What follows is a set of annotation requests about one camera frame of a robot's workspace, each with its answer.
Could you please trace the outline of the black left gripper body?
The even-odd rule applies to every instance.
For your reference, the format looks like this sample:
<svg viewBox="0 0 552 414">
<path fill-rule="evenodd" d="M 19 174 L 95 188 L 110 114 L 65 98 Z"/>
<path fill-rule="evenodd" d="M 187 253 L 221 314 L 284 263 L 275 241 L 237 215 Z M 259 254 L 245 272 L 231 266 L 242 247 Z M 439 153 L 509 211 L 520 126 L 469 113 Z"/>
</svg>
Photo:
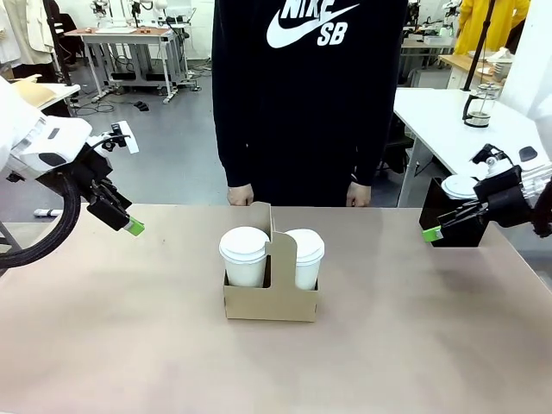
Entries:
<svg viewBox="0 0 552 414">
<path fill-rule="evenodd" d="M 96 196 L 94 185 L 100 185 L 112 171 L 110 161 L 89 144 L 83 146 L 71 164 L 72 180 L 86 201 Z"/>
</svg>

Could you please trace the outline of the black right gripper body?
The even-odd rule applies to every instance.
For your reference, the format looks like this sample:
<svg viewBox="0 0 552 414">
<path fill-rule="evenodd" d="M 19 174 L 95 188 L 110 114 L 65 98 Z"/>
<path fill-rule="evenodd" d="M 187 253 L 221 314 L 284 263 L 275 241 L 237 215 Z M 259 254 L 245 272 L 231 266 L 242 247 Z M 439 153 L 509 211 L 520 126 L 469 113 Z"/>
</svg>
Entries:
<svg viewBox="0 0 552 414">
<path fill-rule="evenodd" d="M 513 166 L 505 172 L 479 181 L 474 192 L 486 204 L 486 218 L 503 228 L 528 223 L 532 209 L 522 192 L 521 167 Z"/>
</svg>

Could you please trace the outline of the person's left hand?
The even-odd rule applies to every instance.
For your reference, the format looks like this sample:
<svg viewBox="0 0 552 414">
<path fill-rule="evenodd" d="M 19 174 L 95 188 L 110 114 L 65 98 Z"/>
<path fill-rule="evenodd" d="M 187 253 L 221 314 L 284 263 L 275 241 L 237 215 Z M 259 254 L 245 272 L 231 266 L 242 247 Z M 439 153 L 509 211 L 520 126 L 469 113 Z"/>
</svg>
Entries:
<svg viewBox="0 0 552 414">
<path fill-rule="evenodd" d="M 355 182 L 351 182 L 347 192 L 347 207 L 368 207 L 372 198 L 372 188 L 366 185 L 360 185 Z"/>
</svg>

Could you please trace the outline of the person's right hand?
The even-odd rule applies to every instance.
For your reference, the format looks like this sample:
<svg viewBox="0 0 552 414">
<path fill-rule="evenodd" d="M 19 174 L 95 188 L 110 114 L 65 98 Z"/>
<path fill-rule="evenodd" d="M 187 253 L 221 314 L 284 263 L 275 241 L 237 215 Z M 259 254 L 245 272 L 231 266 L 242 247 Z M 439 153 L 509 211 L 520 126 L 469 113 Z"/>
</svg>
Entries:
<svg viewBox="0 0 552 414">
<path fill-rule="evenodd" d="M 249 206 L 254 201 L 253 187 L 250 184 L 229 187 L 227 199 L 232 206 Z"/>
</svg>

